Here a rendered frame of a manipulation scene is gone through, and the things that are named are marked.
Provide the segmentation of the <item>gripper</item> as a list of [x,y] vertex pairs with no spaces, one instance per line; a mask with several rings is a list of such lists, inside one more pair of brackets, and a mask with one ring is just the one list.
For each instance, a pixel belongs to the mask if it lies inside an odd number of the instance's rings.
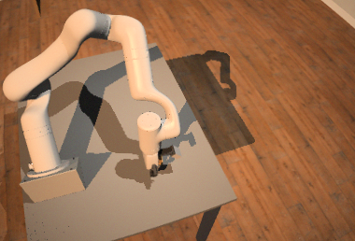
[[[151,175],[150,177],[156,177],[158,176],[158,166],[159,166],[159,159],[158,159],[158,152],[155,154],[147,154],[144,152],[144,155],[146,154],[146,163],[148,164],[147,169],[150,170]],[[156,165],[156,166],[155,166]],[[153,171],[152,171],[153,168]],[[152,175],[154,173],[154,176]]]

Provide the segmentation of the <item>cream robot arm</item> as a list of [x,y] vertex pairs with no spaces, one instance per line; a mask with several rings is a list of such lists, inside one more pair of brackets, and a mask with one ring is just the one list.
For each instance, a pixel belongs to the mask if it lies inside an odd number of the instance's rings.
[[70,164],[68,160],[60,159],[50,124],[49,78],[69,64],[77,56],[81,44],[89,38],[121,43],[132,97],[155,102],[165,111],[166,118],[162,120],[154,112],[139,116],[140,149],[147,154],[158,152],[158,157],[181,157],[180,149],[174,145],[161,149],[161,141],[180,135],[180,121],[175,104],[154,86],[148,41],[142,23],[129,16],[81,9],[66,20],[59,37],[45,51],[11,72],[3,83],[7,99],[14,102],[29,100],[21,116],[21,127],[32,160],[28,177],[53,174]]

